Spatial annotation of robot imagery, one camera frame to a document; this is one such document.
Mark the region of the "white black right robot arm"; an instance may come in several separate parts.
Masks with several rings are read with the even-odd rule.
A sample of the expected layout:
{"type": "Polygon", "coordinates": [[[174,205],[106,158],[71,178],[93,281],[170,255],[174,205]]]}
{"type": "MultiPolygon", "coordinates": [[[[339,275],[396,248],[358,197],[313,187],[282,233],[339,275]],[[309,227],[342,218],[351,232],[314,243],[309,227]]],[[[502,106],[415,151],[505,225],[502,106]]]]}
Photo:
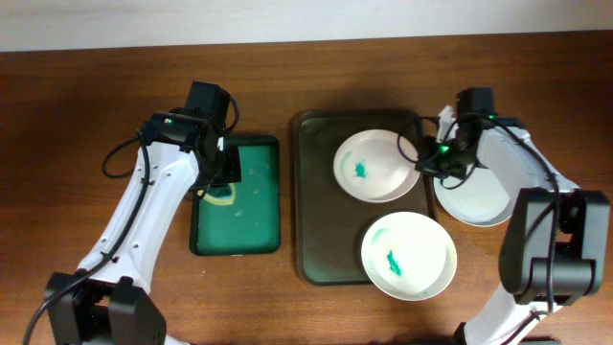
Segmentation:
{"type": "Polygon", "coordinates": [[[512,208],[499,259],[500,285],[456,344],[518,344],[546,317],[595,294],[604,275],[609,199],[564,177],[517,119],[498,115],[489,87],[456,96],[452,115],[432,118],[437,135],[418,140],[416,168],[462,188],[492,172],[512,208]]]}

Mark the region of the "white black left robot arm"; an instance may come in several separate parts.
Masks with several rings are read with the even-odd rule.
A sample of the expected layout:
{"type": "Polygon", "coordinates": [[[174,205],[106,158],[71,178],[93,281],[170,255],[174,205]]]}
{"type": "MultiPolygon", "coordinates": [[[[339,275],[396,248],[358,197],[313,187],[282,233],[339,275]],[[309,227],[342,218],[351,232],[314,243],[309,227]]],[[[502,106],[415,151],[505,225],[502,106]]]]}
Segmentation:
{"type": "Polygon", "coordinates": [[[137,130],[136,164],[102,235],[75,273],[54,273],[23,336],[49,316],[57,344],[174,344],[149,294],[157,257],[187,193],[240,180],[238,149],[224,139],[237,101],[195,81],[182,107],[154,113],[137,130]]]}

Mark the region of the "white plate with green stain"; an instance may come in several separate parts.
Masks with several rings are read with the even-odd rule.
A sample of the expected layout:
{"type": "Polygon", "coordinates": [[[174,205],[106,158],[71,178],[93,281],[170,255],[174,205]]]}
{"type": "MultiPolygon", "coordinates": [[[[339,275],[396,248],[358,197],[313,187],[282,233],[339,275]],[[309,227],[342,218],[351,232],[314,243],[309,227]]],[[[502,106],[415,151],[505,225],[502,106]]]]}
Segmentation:
{"type": "Polygon", "coordinates": [[[365,232],[360,258],[370,281],[402,301],[422,301],[443,292],[457,265],[455,244],[433,219],[395,212],[377,219],[365,232]]]}

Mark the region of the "pink-white plate with stain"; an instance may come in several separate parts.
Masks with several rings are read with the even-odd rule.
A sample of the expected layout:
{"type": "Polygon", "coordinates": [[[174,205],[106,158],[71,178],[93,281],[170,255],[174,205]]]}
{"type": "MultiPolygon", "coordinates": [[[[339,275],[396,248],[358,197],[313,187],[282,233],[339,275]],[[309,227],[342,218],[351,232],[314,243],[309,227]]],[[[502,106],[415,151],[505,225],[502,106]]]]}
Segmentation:
{"type": "Polygon", "coordinates": [[[414,145],[397,133],[369,129],[346,139],[334,154],[332,170],[350,196],[385,203],[407,194],[420,179],[414,145]]]}

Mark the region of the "grey plate with green stain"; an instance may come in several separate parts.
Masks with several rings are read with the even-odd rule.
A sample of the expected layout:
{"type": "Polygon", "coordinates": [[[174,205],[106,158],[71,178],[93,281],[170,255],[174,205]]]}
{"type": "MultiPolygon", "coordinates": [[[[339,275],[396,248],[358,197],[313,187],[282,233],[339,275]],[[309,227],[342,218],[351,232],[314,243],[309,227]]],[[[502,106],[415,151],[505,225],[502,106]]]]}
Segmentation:
{"type": "Polygon", "coordinates": [[[511,217],[511,198],[496,175],[489,169],[476,168],[460,187],[455,177],[434,178],[434,191],[444,210],[453,218],[478,227],[491,227],[511,217]]]}

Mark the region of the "small green tray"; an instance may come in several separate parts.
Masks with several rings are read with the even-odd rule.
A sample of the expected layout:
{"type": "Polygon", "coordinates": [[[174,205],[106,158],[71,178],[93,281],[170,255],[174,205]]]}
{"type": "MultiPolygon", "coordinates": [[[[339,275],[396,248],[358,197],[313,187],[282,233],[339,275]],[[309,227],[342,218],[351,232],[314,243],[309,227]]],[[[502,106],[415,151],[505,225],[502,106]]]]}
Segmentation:
{"type": "Polygon", "coordinates": [[[189,248],[196,256],[269,254],[281,245],[280,153],[272,135],[232,138],[241,181],[230,206],[215,206],[192,193],[189,248]]]}

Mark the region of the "large brown tray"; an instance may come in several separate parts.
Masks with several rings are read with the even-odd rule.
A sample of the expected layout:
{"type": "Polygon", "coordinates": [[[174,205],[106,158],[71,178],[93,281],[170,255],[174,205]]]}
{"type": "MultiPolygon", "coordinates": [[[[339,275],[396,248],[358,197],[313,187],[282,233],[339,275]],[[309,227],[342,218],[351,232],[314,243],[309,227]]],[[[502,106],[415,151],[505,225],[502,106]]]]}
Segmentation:
{"type": "Polygon", "coordinates": [[[333,158],[352,135],[368,129],[393,133],[414,118],[408,108],[310,110],[293,123],[293,186],[297,266],[315,286],[367,285],[361,243],[377,219],[398,211],[437,218],[432,181],[420,178],[406,195],[385,203],[358,200],[337,183],[333,158]]]}

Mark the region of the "green yellow sponge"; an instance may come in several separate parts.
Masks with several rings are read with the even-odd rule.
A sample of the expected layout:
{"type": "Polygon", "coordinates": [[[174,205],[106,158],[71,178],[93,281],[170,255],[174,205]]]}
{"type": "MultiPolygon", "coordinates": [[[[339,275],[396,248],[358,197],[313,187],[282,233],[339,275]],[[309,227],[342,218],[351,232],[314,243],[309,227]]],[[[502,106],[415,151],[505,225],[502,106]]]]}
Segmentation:
{"type": "Polygon", "coordinates": [[[236,200],[236,185],[234,183],[209,187],[207,191],[200,190],[196,195],[215,206],[230,206],[236,200]]]}

